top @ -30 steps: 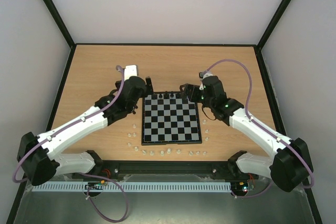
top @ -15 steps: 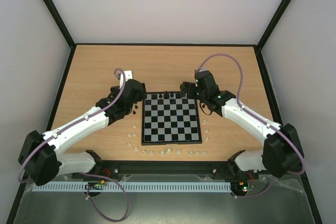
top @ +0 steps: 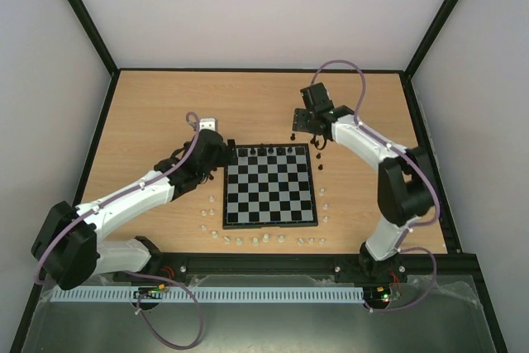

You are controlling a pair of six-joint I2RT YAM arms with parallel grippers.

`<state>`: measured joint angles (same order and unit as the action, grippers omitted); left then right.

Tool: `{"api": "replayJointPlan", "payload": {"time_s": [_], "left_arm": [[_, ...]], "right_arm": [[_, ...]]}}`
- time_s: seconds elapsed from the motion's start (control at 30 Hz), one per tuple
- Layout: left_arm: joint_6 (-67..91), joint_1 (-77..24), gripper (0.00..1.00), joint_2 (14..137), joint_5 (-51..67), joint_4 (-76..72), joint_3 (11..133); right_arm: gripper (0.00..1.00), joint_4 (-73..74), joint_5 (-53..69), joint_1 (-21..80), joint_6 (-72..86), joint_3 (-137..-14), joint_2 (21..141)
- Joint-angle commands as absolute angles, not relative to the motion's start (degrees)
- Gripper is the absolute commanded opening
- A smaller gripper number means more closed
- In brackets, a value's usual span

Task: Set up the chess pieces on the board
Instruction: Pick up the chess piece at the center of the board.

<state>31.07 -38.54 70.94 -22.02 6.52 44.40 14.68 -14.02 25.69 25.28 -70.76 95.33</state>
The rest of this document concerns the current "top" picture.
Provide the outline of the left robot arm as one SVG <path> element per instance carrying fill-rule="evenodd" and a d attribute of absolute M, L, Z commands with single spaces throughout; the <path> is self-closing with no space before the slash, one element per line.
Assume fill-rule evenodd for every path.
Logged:
<path fill-rule="evenodd" d="M 70 290 L 96 274 L 157 275 L 162 254 L 148 238 L 111 241 L 108 237 L 152 208 L 193 191 L 210 179 L 212 171 L 235 158 L 234 140 L 202 129 L 143 177 L 115 193 L 76 206 L 57 203 L 31 248 L 37 261 L 35 284 L 42 285 L 50 277 L 61 289 Z"/>

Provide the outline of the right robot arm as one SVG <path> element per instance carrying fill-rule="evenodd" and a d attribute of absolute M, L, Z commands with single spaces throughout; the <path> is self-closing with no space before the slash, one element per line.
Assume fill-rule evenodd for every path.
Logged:
<path fill-rule="evenodd" d="M 367 279 L 380 279 L 389 268 L 397 269 L 397 255 L 412 229 L 426 226 L 421 218 L 440 200 L 427 153 L 390 141 L 360 120 L 357 110 L 337 107 L 323 83 L 300 90 L 304 107 L 294 110 L 293 131 L 322 136 L 344 146 L 371 166 L 378 176 L 377 204 L 381 213 L 373 234 L 360 247 L 359 268 Z"/>

